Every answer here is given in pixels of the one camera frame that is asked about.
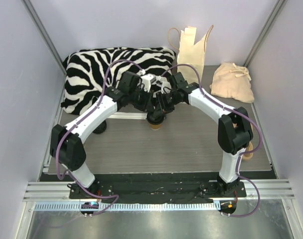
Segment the single black cup lid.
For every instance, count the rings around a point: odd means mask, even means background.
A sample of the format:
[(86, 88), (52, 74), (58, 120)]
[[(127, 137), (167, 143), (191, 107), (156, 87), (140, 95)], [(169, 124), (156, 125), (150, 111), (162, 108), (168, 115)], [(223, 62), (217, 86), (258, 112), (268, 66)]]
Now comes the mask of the single black cup lid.
[(152, 124), (152, 125), (159, 125), (159, 124), (161, 124), (164, 121), (164, 118), (165, 117), (163, 115), (155, 117), (155, 116), (153, 116), (152, 113), (148, 113), (147, 117), (146, 117), (148, 123)]

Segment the single brown paper cup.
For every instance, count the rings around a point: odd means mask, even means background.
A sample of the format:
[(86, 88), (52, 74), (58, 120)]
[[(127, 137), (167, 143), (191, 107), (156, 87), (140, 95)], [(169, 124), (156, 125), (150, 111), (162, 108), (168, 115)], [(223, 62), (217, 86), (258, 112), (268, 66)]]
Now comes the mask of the single brown paper cup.
[(149, 126), (152, 130), (158, 130), (161, 128), (162, 124), (161, 123), (157, 123), (157, 124), (149, 123)]

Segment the black lid stack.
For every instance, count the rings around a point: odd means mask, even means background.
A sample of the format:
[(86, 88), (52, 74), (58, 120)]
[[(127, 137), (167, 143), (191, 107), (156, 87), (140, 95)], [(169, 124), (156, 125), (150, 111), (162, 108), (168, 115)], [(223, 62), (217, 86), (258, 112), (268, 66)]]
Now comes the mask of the black lid stack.
[(104, 120), (98, 127), (93, 130), (95, 134), (102, 134), (107, 129), (107, 122)]

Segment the cardboard cup carrier tray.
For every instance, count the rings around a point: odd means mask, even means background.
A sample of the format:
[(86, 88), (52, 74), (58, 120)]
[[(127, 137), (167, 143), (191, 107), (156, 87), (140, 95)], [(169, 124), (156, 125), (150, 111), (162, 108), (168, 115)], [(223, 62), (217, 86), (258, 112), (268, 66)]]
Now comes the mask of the cardboard cup carrier tray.
[(249, 141), (249, 144), (246, 147), (245, 153), (242, 155), (242, 160), (245, 160), (245, 161), (250, 160), (254, 155), (254, 153), (251, 152), (252, 150), (253, 150), (253, 143), (252, 143), (252, 141)]

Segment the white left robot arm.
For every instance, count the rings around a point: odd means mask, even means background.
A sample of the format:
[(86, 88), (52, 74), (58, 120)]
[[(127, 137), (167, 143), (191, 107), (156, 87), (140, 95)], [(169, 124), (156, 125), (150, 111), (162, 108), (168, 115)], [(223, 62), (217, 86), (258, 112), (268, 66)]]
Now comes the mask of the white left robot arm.
[(90, 108), (65, 126), (56, 125), (51, 132), (50, 155), (56, 160), (57, 169), (62, 164), (69, 174), (81, 184), (81, 193), (88, 199), (94, 198), (98, 186), (95, 176), (85, 163), (86, 152), (83, 143), (90, 134), (109, 116), (137, 99), (138, 93), (151, 93), (156, 76), (139, 76), (123, 73), (117, 87), (108, 87), (105, 95)]

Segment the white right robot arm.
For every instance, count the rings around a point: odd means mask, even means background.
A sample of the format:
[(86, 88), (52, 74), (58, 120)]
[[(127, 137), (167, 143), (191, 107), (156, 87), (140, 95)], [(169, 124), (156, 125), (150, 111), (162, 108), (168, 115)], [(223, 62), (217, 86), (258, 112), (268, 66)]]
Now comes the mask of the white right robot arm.
[(217, 176), (217, 193), (227, 197), (239, 185), (239, 167), (253, 139), (253, 130), (247, 110), (232, 108), (211, 96), (198, 83), (187, 83), (181, 73), (169, 77), (169, 87), (156, 94), (154, 111), (150, 117), (158, 120), (172, 112), (175, 105), (191, 105), (217, 123), (217, 141), (222, 149), (222, 165)]

